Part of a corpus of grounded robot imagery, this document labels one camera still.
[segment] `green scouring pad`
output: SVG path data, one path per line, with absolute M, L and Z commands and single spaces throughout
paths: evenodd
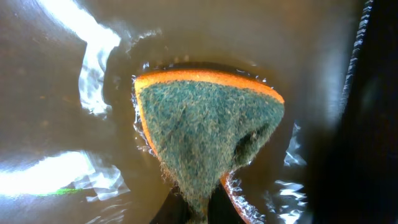
M 219 180 L 252 161 L 284 115 L 276 91 L 225 72 L 154 72 L 135 89 L 146 138 L 201 222 Z

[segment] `brown liquid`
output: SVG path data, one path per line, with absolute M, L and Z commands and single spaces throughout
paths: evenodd
M 236 174 L 249 203 L 268 214 L 263 195 L 279 178 L 294 120 L 308 127 L 306 136 L 333 129 L 336 123 L 362 7 L 361 1 L 311 0 L 81 5 L 122 38 L 105 72 L 104 92 L 112 112 L 103 120 L 81 108 L 78 78 L 86 43 L 44 14 L 38 4 L 2 1 L 0 169 L 23 169 L 44 156 L 84 149 L 116 165 L 130 192 L 93 203 L 85 198 L 94 196 L 92 191 L 17 199 L 0 196 L 0 214 L 7 223 L 86 223 L 101 216 L 99 223 L 117 217 L 121 208 L 127 209 L 124 223 L 148 223 L 172 184 L 163 180 L 155 157 L 137 150 L 145 142 L 133 128 L 131 75 L 142 74 L 147 62 L 153 67 L 185 60 L 242 68 L 259 75 L 259 80 L 266 78 L 284 97 L 285 117 L 279 128 L 253 163 Z M 162 34 L 138 41 L 124 54 L 129 48 L 123 44 L 129 40 L 124 30 L 135 39 L 156 29 Z

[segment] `scrub sponge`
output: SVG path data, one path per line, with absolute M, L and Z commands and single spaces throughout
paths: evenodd
M 252 161 L 284 115 L 276 91 L 219 71 L 150 73 L 135 89 L 146 138 L 198 221 L 219 179 Z

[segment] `water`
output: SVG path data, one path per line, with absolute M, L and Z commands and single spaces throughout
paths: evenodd
M 140 135 L 133 80 L 156 66 L 202 61 L 244 71 L 285 98 L 280 127 L 235 178 L 248 203 L 270 223 L 296 217 L 301 211 L 296 208 L 282 218 L 273 215 L 267 198 L 276 181 L 299 181 L 280 180 L 294 121 L 306 136 L 333 129 L 337 121 L 361 6 L 360 1 L 311 0 L 3 1 L 0 169 L 27 170 L 48 157 L 83 151 L 96 163 L 94 174 L 112 180 L 119 170 L 118 182 L 129 191 L 94 202 L 87 198 L 99 196 L 93 187 L 50 197 L 3 195 L 2 217 L 10 223 L 148 223 L 172 183 L 162 177 Z M 310 146 L 301 148 L 311 154 Z M 77 161 L 66 162 L 78 167 Z M 76 178 L 83 175 L 92 184 L 92 174 Z M 35 175 L 23 189 L 43 189 L 39 179 L 61 176 Z

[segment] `sponge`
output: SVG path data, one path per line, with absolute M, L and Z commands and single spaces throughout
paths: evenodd
M 252 161 L 284 115 L 276 91 L 232 73 L 152 72 L 134 87 L 149 145 L 199 222 L 220 178 Z

